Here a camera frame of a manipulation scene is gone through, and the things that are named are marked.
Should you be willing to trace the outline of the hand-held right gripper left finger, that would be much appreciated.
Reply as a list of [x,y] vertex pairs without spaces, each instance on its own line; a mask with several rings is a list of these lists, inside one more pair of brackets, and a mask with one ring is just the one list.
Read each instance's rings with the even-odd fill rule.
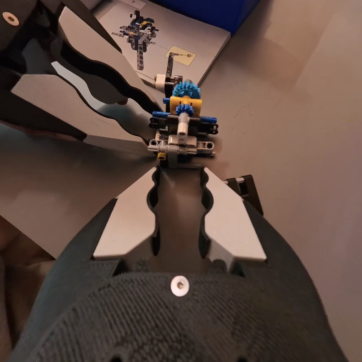
[[116,198],[93,252],[94,259],[150,259],[160,250],[155,206],[160,167],[153,167]]

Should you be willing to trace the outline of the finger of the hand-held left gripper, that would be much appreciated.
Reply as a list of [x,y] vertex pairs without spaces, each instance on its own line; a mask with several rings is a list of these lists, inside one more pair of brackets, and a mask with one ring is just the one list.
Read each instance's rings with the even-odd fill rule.
[[93,110],[77,89],[58,75],[26,74],[11,92],[85,133],[84,142],[110,150],[153,157],[145,141],[116,120]]
[[74,68],[105,80],[148,113],[162,111],[122,52],[64,6],[58,18],[61,56]]

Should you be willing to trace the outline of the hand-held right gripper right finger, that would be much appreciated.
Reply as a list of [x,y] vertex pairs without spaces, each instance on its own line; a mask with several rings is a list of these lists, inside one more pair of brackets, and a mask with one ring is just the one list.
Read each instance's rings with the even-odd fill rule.
[[265,251],[242,197],[206,167],[200,179],[205,208],[199,231],[201,258],[221,260],[226,269],[233,269],[239,261],[265,262]]

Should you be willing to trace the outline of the black lego beam assembly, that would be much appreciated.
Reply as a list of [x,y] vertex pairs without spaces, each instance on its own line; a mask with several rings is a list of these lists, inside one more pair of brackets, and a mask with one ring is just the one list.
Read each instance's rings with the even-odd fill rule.
[[224,183],[236,192],[243,200],[249,202],[260,215],[264,215],[258,191],[252,175],[244,175],[238,178],[229,178]]

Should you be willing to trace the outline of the lego gear model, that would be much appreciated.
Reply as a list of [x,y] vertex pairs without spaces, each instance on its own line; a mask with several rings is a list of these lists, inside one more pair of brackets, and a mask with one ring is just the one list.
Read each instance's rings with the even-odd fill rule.
[[157,156],[160,166],[177,168],[193,156],[214,157],[215,144],[207,140],[218,134],[217,118],[201,115],[201,90],[191,80],[173,75],[173,63],[179,53],[170,52],[165,74],[155,76],[155,88],[163,91],[166,111],[153,111],[149,127],[155,130],[148,150]]

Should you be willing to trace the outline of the lego instruction booklet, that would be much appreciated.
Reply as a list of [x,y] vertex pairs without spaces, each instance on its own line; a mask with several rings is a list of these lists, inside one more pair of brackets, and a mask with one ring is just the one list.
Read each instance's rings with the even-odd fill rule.
[[150,1],[102,1],[93,13],[147,84],[166,73],[173,53],[171,75],[200,86],[230,38],[223,29]]

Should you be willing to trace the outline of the blue cardboard box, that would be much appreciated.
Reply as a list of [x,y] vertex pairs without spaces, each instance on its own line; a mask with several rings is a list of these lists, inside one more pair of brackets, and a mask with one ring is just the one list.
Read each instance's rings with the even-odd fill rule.
[[154,0],[157,5],[235,34],[259,0]]

